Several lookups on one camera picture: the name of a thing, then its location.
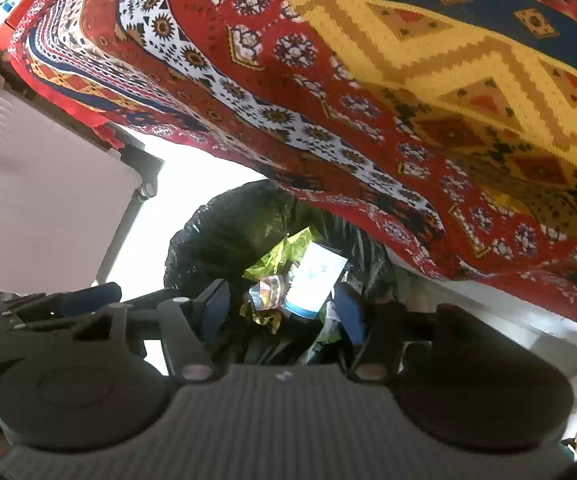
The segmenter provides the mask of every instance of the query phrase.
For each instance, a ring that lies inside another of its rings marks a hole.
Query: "gray ribbed surface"
[[[555,447],[470,454],[413,426],[391,394],[348,382],[337,367],[233,367],[219,383],[183,388],[134,440],[91,454],[14,449],[0,472],[18,480],[553,480]],[[481,413],[485,423],[485,413]]]

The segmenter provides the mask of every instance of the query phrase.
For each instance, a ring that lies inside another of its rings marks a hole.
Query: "white appliance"
[[[137,171],[0,88],[0,290],[90,286],[141,183]]]

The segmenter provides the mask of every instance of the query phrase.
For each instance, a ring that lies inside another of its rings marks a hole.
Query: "trash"
[[[335,312],[335,304],[332,301],[328,301],[326,303],[326,309],[322,309],[322,312],[325,314],[321,332],[319,332],[317,339],[315,339],[309,349],[297,360],[297,363],[300,365],[311,363],[323,349],[324,345],[335,343],[341,339],[341,333],[338,328],[339,317]]]
[[[252,320],[260,326],[268,326],[271,334],[276,334],[282,322],[282,313],[278,310],[260,312],[255,309],[251,301],[244,301],[240,308],[240,316],[246,317],[251,313]]]
[[[288,289],[286,309],[297,316],[317,317],[347,262],[319,244],[309,244]]]
[[[267,276],[251,286],[249,296],[255,310],[269,310],[284,303],[288,286],[284,276]]]
[[[302,260],[307,242],[313,240],[348,260],[338,281],[352,286],[363,306],[370,309],[378,301],[396,298],[395,272],[381,243],[350,222],[297,201],[268,180],[217,196],[174,235],[166,259],[165,286],[193,298],[213,280],[228,280],[230,312],[216,338],[204,342],[218,367],[289,365],[298,360],[337,363],[345,354],[338,346],[351,346],[340,324],[336,331],[331,331],[331,321],[327,326],[328,308],[322,308],[315,319],[286,317],[278,308],[257,310],[252,300],[256,298],[257,306],[277,303],[282,292],[274,289],[272,279],[264,285],[261,280],[281,276],[289,285],[299,272],[296,259]],[[278,244],[281,253],[265,258]],[[249,294],[250,300],[244,300]],[[200,336],[200,328],[193,329]]]
[[[321,240],[321,236],[310,226],[299,233],[286,236],[280,243],[264,254],[254,266],[244,271],[244,277],[257,282],[266,276],[279,274],[289,262],[301,262],[306,248],[313,240]]]

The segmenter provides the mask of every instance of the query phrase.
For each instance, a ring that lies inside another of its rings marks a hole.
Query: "plastic wrapper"
[[[319,243],[348,258],[350,275],[361,289],[363,303],[396,298],[395,271],[385,247],[366,232],[343,218],[299,202],[271,181],[238,187],[202,206],[174,235],[164,275],[165,286],[173,286],[189,298],[196,297],[217,278],[228,280],[231,311],[216,341],[207,345],[218,366],[294,364],[313,345],[322,330],[319,319],[284,318],[273,334],[267,328],[272,320],[240,315],[242,299],[254,285],[243,277],[246,269],[254,267],[286,237],[308,227],[321,237]]]
[[[295,279],[295,274],[297,273],[298,269],[299,264],[297,262],[293,262],[291,266],[288,268],[288,273],[286,275],[286,281],[288,282],[288,286],[290,286],[290,284],[293,283],[293,280]]]
[[[246,269],[244,277],[257,282],[266,276],[278,274],[286,268],[289,262],[301,262],[309,244],[320,239],[321,236],[310,226],[297,234],[287,236],[264,254],[254,266]]]
[[[255,310],[269,310],[277,308],[284,303],[288,284],[284,276],[267,276],[262,278],[259,283],[251,286],[249,296]]]
[[[308,350],[299,357],[297,364],[306,365],[311,363],[325,345],[335,343],[341,339],[339,317],[335,312],[335,304],[332,301],[328,301],[326,308],[323,308],[321,313],[323,313],[321,332],[319,332],[317,339],[309,346]]]
[[[247,317],[251,314],[252,320],[260,326],[266,326],[271,334],[276,334],[280,330],[282,322],[282,313],[279,310],[259,311],[255,308],[252,301],[244,301],[240,308],[240,316]]]

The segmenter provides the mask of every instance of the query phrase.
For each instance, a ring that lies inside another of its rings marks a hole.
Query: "black trash bag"
[[[345,219],[299,202],[270,180],[251,182],[223,193],[199,208],[184,229],[172,237],[166,258],[164,286],[194,298],[213,280],[228,280],[231,307],[216,341],[207,345],[219,365],[293,364],[313,343],[321,322],[296,316],[282,321],[276,335],[240,316],[244,294],[253,284],[246,269],[280,243],[306,227],[314,227],[321,242],[348,259],[353,276],[363,283],[365,304],[396,297],[396,278],[385,247]],[[322,360],[337,359],[335,349]]]

